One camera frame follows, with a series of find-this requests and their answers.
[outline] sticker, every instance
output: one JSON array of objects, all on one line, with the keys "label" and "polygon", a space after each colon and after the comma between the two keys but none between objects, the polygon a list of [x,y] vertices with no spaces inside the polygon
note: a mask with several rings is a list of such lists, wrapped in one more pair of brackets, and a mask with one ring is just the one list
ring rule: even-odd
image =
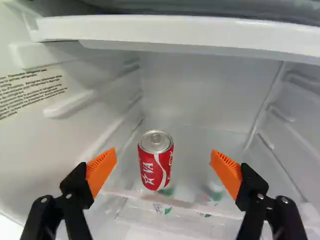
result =
[{"label": "sticker", "polygon": [[0,77],[0,121],[66,92],[63,76],[48,68]]}]

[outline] white freezer compartment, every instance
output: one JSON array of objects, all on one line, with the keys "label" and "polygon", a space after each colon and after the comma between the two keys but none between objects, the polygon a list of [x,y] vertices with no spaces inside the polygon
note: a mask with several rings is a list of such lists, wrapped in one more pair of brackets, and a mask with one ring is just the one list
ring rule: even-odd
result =
[{"label": "white freezer compartment", "polygon": [[[213,148],[252,166],[269,183],[270,197],[294,199],[310,239],[319,239],[320,67],[283,62],[319,63],[318,29],[215,17],[41,18],[16,3],[7,1],[22,11],[33,40],[81,44],[14,34],[1,39],[8,59],[1,76],[11,80],[46,69],[39,78],[61,76],[66,88],[14,115],[5,115],[1,103],[0,182],[10,183],[0,185],[2,214],[23,225],[36,198],[58,196],[60,181],[79,162],[115,147],[116,167],[84,211],[95,239],[235,239],[243,213],[226,191],[217,206],[194,202],[201,184],[219,183],[209,167]],[[190,36],[191,28],[198,34]],[[232,31],[240,28],[243,34]],[[214,38],[206,35],[211,30]],[[272,40],[261,41],[257,33]],[[298,37],[283,45],[281,34]],[[13,86],[33,80],[39,79],[19,78]],[[34,90],[42,91],[41,85]],[[137,143],[151,128],[174,139],[172,199],[145,192],[141,184]],[[173,209],[160,215],[156,202]],[[262,237],[270,239],[268,227]]]}]

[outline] orange gripper pad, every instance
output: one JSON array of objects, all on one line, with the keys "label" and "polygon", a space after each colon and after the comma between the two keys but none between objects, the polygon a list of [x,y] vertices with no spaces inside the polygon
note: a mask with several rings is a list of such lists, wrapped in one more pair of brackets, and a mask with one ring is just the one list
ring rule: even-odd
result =
[{"label": "orange gripper pad", "polygon": [[240,164],[223,153],[212,149],[210,166],[216,172],[232,198],[236,200],[242,182]]},{"label": "orange gripper pad", "polygon": [[87,162],[85,179],[89,184],[93,198],[97,196],[116,163],[117,156],[114,148],[110,148]]}]

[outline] can lid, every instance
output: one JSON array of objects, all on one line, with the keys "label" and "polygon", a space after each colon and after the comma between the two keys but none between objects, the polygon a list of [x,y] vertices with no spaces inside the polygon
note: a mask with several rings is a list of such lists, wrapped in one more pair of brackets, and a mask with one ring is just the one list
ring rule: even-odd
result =
[{"label": "can lid", "polygon": [[171,136],[160,130],[147,131],[141,138],[139,146],[147,153],[163,153],[173,144]]}]

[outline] soda can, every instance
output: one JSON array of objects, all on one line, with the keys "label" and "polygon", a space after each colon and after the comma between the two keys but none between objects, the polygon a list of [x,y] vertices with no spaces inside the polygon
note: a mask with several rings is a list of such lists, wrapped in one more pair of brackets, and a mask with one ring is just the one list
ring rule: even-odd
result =
[{"label": "soda can", "polygon": [[143,185],[150,190],[163,190],[170,182],[174,141],[160,130],[143,134],[138,143],[140,175]]}]

